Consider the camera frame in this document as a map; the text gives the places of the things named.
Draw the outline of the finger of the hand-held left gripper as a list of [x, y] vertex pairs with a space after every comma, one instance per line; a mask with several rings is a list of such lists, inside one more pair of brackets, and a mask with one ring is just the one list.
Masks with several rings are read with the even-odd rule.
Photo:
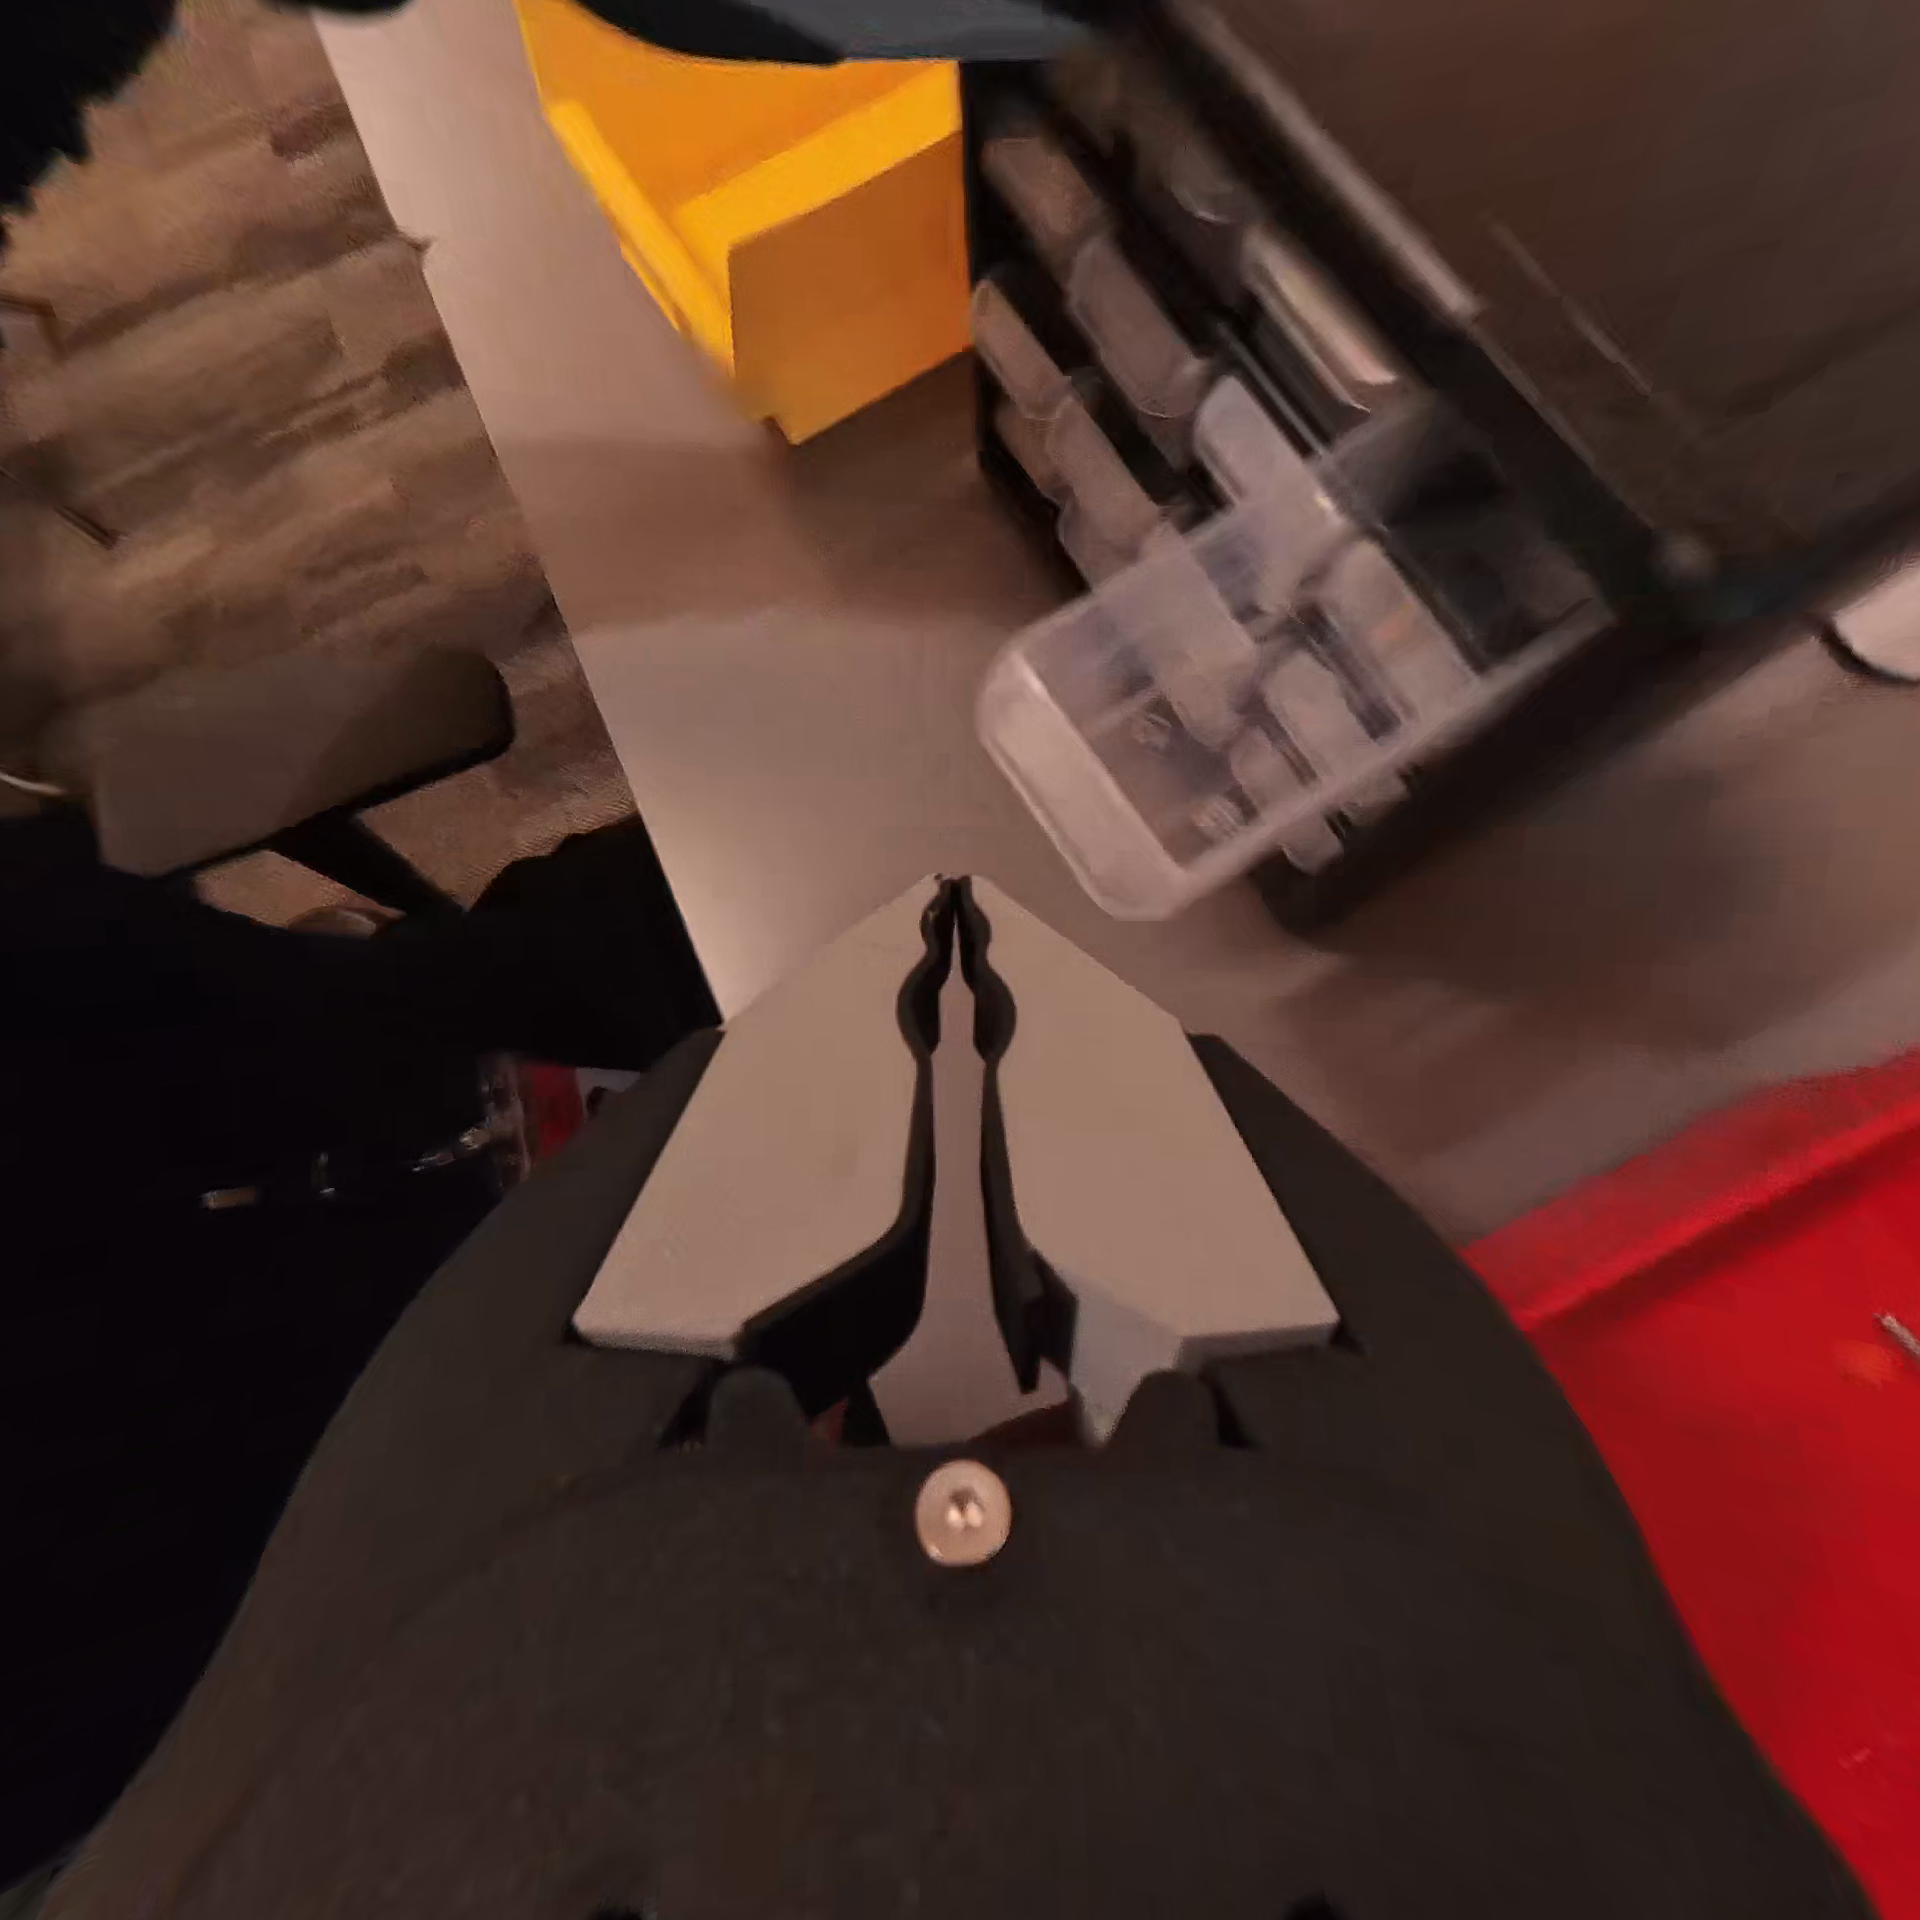
[[511, 695], [482, 655], [286, 655], [185, 669], [85, 709], [75, 788], [109, 869], [195, 874], [459, 775], [511, 740]]

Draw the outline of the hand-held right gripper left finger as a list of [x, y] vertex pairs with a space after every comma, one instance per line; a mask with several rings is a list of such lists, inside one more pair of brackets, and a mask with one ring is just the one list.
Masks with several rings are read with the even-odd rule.
[[857, 1395], [926, 1301], [946, 979], [949, 882], [927, 879], [728, 1020], [573, 1335], [759, 1367], [807, 1415]]

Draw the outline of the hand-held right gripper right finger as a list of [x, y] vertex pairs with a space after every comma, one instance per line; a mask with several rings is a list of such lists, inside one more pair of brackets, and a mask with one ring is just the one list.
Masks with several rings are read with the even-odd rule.
[[1325, 1346], [1336, 1311], [1193, 1039], [983, 879], [960, 882], [992, 1306], [1102, 1444], [1139, 1380]]

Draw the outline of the single clear plastic drawer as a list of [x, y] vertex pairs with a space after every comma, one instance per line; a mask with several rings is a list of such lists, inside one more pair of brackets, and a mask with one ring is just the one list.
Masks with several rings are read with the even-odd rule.
[[1427, 403], [1307, 451], [1227, 378], [1191, 448], [1218, 508], [1015, 635], [975, 709], [1119, 921], [1273, 857], [1323, 872], [1611, 624], [1495, 453]]

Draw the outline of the red plastic bin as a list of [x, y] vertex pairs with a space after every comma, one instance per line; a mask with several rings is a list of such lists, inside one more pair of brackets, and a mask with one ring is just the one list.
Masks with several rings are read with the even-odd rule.
[[1467, 1261], [1599, 1448], [1718, 1691], [1918, 1915], [1918, 1060], [1747, 1095]]

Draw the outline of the grid of clear drawers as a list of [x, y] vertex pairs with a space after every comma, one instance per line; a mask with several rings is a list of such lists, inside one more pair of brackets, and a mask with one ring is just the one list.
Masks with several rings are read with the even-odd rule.
[[989, 479], [1102, 586], [1158, 535], [1431, 399], [1203, 136], [989, 124], [968, 164]]

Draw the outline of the black drawer cabinet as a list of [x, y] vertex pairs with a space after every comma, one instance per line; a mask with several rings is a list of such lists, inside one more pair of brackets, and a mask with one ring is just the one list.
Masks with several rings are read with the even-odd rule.
[[1585, 664], [1354, 851], [1255, 866], [1334, 924], [1747, 635], [1915, 540], [1918, 11], [1897, 2], [1107, 5], [1117, 39], [962, 73], [968, 251], [994, 113], [1034, 107], [1117, 195], [1131, 265], [1309, 445], [1334, 401], [1227, 248], [1175, 209], [1138, 84], [1211, 137], [1285, 239], [1454, 404], [1613, 611]]

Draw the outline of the person's dark clothing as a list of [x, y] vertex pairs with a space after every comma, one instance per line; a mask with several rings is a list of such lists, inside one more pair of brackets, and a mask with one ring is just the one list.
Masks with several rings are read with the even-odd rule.
[[493, 1186], [498, 1057], [714, 1021], [637, 817], [367, 937], [2, 853], [2, 1876], [72, 1857], [199, 1682], [331, 1413]]

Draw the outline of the yellow plastic bin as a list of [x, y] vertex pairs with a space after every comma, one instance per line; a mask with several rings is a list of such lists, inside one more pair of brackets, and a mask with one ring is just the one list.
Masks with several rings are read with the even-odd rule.
[[968, 347], [954, 65], [717, 61], [513, 11], [550, 136], [746, 419], [801, 444]]

